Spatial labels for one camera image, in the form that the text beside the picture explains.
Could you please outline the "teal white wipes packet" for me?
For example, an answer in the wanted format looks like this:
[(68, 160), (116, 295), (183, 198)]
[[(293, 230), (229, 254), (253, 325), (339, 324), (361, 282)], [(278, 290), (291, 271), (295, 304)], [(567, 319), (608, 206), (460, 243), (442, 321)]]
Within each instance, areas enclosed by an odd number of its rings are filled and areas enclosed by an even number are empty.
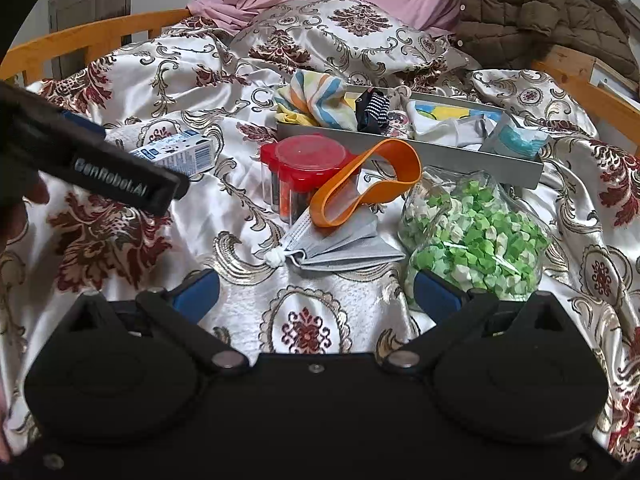
[(509, 114), (503, 114), (480, 147), (481, 152), (534, 160), (547, 144), (548, 133), (520, 126)]

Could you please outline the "dark striped sock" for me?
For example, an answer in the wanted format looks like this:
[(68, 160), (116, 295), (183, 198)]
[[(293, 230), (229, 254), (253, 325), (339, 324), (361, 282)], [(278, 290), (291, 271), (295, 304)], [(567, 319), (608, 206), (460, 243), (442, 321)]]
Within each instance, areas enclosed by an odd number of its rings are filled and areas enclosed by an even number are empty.
[(388, 126), (390, 99), (384, 92), (369, 88), (356, 99), (357, 130), (382, 134)]

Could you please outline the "striped colourful towel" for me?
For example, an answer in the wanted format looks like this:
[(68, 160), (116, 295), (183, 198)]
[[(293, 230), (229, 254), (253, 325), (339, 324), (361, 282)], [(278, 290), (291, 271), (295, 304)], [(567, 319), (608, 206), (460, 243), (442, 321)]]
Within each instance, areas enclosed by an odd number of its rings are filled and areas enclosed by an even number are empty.
[(273, 95), (280, 124), (357, 130), (355, 102), (346, 99), (341, 78), (296, 70), (291, 81)]

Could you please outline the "white quilted baby cloth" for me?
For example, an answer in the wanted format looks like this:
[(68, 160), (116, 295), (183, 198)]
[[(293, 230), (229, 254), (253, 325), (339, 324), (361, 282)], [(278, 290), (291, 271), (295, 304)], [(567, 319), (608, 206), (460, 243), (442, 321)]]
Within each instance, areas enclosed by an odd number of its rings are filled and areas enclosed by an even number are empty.
[(477, 151), (497, 122), (482, 110), (411, 100), (406, 112), (416, 141)]

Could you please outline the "jar of green paper stars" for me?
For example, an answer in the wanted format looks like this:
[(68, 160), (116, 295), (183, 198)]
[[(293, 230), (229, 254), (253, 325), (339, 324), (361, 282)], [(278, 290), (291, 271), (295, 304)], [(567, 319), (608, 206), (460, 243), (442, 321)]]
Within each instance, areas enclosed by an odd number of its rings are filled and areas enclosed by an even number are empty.
[(410, 252), (405, 278), (409, 304), (421, 271), (467, 292), (486, 289), (501, 300), (525, 300), (537, 290), (549, 230), (483, 171), (427, 167), (408, 195), (398, 228)]

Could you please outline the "small blue white carton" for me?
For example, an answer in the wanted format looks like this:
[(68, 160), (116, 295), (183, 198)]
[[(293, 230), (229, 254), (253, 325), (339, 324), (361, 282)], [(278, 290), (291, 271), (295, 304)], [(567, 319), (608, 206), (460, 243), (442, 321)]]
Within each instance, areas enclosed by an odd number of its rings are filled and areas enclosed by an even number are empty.
[(201, 174), (214, 166), (212, 140), (193, 130), (166, 136), (136, 148), (130, 154), (187, 177)]

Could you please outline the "floral satin bedspread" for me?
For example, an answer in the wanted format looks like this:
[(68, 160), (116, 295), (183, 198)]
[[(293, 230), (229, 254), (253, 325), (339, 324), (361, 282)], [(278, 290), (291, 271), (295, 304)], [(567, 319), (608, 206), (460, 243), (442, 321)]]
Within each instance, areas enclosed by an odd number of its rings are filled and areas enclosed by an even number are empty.
[[(213, 142), (214, 166), (155, 218), (50, 180), (50, 200), (1, 254), (1, 411), (10, 450), (37, 430), (23, 396), (29, 365), (75, 297), (95, 289), (129, 299), (212, 268), (222, 298), (204, 328), (248, 356), (263, 351), (372, 351), (426, 332), (410, 306), (405, 271), (386, 264), (305, 278), (270, 269), (266, 250), (285, 228), (262, 201), (260, 147), (276, 136), (273, 93), (289, 72), (241, 58), (207, 18), (187, 18), (35, 92), (105, 127), (125, 150), (186, 129)], [(544, 173), (523, 204), (548, 223), (541, 287), (553, 292), (603, 366), (610, 394), (594, 433), (619, 460), (639, 453), (639, 162), (603, 142), (579, 105), (533, 70), (477, 70), (414, 78), (411, 89), (505, 108), (552, 132)]]

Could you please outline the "grey tray with painting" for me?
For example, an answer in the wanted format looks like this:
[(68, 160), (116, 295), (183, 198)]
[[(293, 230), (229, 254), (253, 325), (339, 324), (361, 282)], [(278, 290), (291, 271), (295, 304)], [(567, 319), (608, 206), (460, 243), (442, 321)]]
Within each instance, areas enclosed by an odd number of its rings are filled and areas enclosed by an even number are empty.
[(388, 127), (381, 133), (322, 126), (309, 110), (300, 110), (284, 92), (274, 92), (278, 103), (280, 139), (319, 133), (357, 154), (385, 138), (410, 144), (424, 166), (470, 174), (486, 171), (498, 182), (517, 188), (536, 188), (544, 165), (538, 156), (500, 154), (483, 143), (506, 125), (508, 115), (492, 105), (412, 92), (406, 86), (383, 88), (390, 99)]

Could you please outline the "red lidded container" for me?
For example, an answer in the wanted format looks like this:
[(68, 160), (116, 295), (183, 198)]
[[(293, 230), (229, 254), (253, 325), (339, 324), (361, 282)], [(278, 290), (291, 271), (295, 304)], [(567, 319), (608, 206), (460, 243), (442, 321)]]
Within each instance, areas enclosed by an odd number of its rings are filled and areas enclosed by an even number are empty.
[(355, 158), (340, 142), (321, 134), (290, 136), (260, 148), (262, 198), (292, 226), (314, 193)]

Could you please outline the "cardboard box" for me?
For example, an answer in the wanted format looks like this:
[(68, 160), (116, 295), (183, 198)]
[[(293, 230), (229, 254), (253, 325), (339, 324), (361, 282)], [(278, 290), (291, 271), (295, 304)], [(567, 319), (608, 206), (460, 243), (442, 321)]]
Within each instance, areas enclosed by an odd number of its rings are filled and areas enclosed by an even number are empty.
[(540, 60), (567, 75), (588, 80), (594, 86), (606, 84), (625, 96), (638, 96), (638, 84), (590, 54), (555, 44), (541, 55)]

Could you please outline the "floral satin pillow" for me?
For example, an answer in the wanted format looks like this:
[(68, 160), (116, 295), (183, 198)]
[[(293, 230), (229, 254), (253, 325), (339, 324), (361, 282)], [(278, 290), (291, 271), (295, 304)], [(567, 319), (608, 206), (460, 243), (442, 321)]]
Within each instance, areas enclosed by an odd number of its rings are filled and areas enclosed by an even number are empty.
[(445, 36), (434, 36), (361, 0), (288, 0), (265, 10), (231, 41), (241, 58), (292, 72), (328, 73), (350, 84), (434, 84), (472, 65)]

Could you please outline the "brown quilted jacket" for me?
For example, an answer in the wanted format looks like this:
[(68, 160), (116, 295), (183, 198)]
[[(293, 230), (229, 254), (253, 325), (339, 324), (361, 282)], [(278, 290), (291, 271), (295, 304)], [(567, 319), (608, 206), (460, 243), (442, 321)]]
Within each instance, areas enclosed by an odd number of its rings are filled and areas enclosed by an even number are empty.
[(553, 46), (592, 55), (639, 80), (618, 0), (460, 0), (457, 46), (485, 68), (526, 68)]

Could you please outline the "wooden bed frame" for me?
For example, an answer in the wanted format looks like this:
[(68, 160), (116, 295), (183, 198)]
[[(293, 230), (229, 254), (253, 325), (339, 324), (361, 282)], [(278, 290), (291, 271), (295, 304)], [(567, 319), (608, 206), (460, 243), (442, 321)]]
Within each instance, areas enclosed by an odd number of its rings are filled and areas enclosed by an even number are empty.
[[(146, 12), (108, 18), (71, 27), (30, 40), (6, 52), (1, 62), (1, 78), (11, 80), (22, 75), (25, 84), (44, 77), (44, 63), (58, 56), (81, 50), (84, 63), (89, 64), (122, 45), (122, 38), (136, 32), (146, 32), (153, 39), (166, 26), (178, 23), (190, 15), (186, 9)], [(639, 143), (639, 110), (628, 101), (590, 84), (588, 80), (567, 75), (562, 70), (535, 60), (533, 70), (551, 76), (589, 114), (610, 124), (633, 144)]]

